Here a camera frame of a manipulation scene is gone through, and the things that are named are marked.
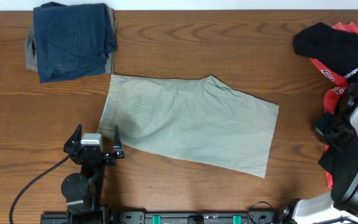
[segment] wood grain tabletop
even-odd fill
[[[291,42],[320,21],[358,25],[358,11],[117,11],[115,17],[116,74],[214,75],[278,104],[280,112],[266,178],[126,147],[126,158],[106,169],[103,203],[119,211],[225,212],[259,200],[282,207],[328,191],[317,163],[324,147],[310,127],[334,84],[295,55]],[[8,223],[21,189],[66,156],[63,144],[79,123],[85,133],[96,131],[109,90],[109,75],[40,84],[25,69],[31,23],[32,12],[0,12],[0,223]],[[64,212],[61,182],[79,171],[67,161],[36,182],[19,200],[15,222],[39,223],[42,213]]]

